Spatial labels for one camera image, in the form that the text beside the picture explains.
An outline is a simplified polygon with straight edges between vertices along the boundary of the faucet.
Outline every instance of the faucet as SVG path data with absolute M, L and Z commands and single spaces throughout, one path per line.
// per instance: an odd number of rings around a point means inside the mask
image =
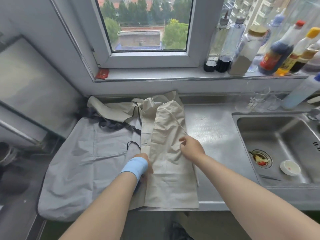
M 313 121 L 320 121 L 320 106 L 311 109 L 306 116 Z

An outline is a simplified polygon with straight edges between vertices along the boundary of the red bottle cap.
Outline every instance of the red bottle cap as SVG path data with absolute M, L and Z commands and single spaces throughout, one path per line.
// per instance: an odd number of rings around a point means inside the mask
M 305 23 L 306 23 L 305 21 L 298 20 L 298 21 L 296 22 L 296 26 L 302 27 Z

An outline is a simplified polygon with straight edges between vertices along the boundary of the light blue bandage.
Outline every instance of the light blue bandage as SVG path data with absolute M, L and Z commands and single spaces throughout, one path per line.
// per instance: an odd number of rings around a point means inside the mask
M 143 157 L 134 157 L 127 162 L 122 171 L 123 172 L 131 172 L 137 177 L 137 182 L 139 181 L 141 175 L 146 172 L 148 169 L 148 162 Z

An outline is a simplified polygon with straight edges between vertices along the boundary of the window sill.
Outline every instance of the window sill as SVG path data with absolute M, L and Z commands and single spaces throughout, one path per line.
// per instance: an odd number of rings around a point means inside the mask
M 205 72 L 203 67 L 191 68 L 132 68 L 110 69 L 109 77 L 105 80 L 96 79 L 95 83 L 104 82 L 139 82 L 139 81 L 211 81 L 235 79 L 301 79 L 316 73 L 299 72 L 295 75 L 266 76 L 262 73 L 247 72 L 244 76 L 231 76 L 227 72 Z

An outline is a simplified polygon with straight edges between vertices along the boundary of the sink drain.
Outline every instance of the sink drain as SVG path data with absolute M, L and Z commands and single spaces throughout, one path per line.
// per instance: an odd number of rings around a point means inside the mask
M 272 159 L 268 153 L 262 150 L 253 150 L 249 152 L 252 160 L 261 168 L 270 168 L 272 166 Z

